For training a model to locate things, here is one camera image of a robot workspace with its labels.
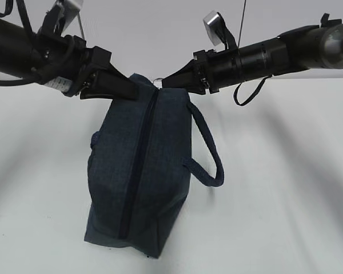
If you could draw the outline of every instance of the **bag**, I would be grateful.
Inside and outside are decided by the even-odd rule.
[[[158,258],[187,198],[192,173],[221,186],[224,169],[208,126],[184,89],[156,88],[140,75],[137,101],[113,100],[92,142],[92,199],[85,241],[134,247]],[[192,118],[217,166],[212,178],[192,159]]]

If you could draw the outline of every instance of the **cable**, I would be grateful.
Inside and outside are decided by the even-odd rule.
[[[244,8],[243,8],[243,10],[242,10],[242,17],[241,17],[241,25],[240,25],[240,32],[239,32],[238,48],[240,47],[240,40],[241,40],[242,27],[243,27],[244,18],[245,18],[245,9],[246,9],[246,0],[244,0]]]
[[[37,83],[41,80],[50,81],[56,77],[56,74],[59,70],[63,67],[63,65],[69,60],[71,54],[75,49],[75,41],[73,37],[70,37],[69,46],[64,54],[64,56],[60,57],[59,60],[53,62],[51,64],[45,65],[43,68],[37,70],[36,74],[26,79],[20,80],[9,80],[9,81],[2,81],[0,80],[0,87],[15,87],[15,86],[24,86],[26,84],[33,84]]]
[[[5,11],[4,13],[0,13],[0,18],[10,15],[11,12],[13,11],[13,6],[14,6],[14,0],[6,0]]]
[[[70,39],[70,42],[65,54],[62,57],[60,57],[59,60],[56,60],[55,62],[50,63],[48,65],[45,65],[44,67],[38,69],[35,72],[37,75],[40,76],[40,80],[42,82],[47,83],[48,81],[51,81],[52,79],[56,78],[59,71],[63,68],[65,63],[71,57],[75,49],[75,40],[71,36],[68,36],[68,39]]]
[[[26,79],[21,80],[9,80],[9,81],[2,81],[0,80],[0,87],[16,87],[16,86],[24,86],[26,84],[33,84],[37,81],[39,81],[40,77],[32,76]]]
[[[80,17],[80,13],[78,13],[78,21],[79,21],[79,27],[80,27],[80,32],[81,32],[81,38],[83,40],[85,40],[85,33],[84,33],[84,28],[82,26],[82,22],[81,22],[81,17]]]
[[[30,25],[27,8],[25,6],[24,0],[17,0],[17,6],[24,30],[27,34],[29,41],[35,47],[35,35],[33,33],[32,26]]]

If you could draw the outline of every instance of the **metal bracket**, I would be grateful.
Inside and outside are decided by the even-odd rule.
[[[62,34],[78,16],[83,3],[84,0],[56,0],[52,9],[56,6],[60,8],[59,17],[55,27],[58,34]]]
[[[237,49],[236,40],[233,34],[226,27],[222,15],[212,11],[204,18],[204,24],[208,37],[214,46],[223,43],[226,49]]]

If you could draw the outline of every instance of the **strap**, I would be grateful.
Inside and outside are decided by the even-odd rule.
[[[271,78],[271,77],[272,77],[272,75],[263,78],[263,80],[260,82],[260,84],[256,88],[255,92],[253,92],[253,94],[251,94],[251,96],[249,98],[247,98],[247,100],[245,102],[243,102],[243,103],[239,103],[239,101],[238,101],[238,91],[239,91],[239,88],[241,87],[242,83],[239,84],[239,86],[236,88],[236,90],[234,92],[234,101],[235,101],[235,103],[238,106],[241,106],[241,107],[246,106],[247,104],[249,104],[258,95],[258,93],[261,91],[265,81],[267,79]]]
[[[215,178],[211,177],[207,173],[207,171],[205,171],[204,168],[201,167],[201,165],[198,164],[192,158],[186,158],[183,162],[183,166],[188,168],[190,173],[192,173],[205,186],[219,187],[224,183],[225,175],[224,175],[224,168],[222,166],[221,159],[218,156],[216,145],[214,143],[212,134],[208,128],[205,118],[203,117],[199,109],[192,102],[188,102],[187,107],[189,111],[191,112],[194,121],[196,121],[197,127],[200,130],[204,138],[204,141],[207,144],[207,147],[215,161],[215,164],[217,167],[216,177]]]

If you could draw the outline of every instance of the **white label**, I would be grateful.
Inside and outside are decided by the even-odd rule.
[[[62,93],[66,93],[69,91],[73,81],[68,80],[63,77],[57,77],[48,83],[45,83],[44,86],[54,88],[55,90],[59,90]]]

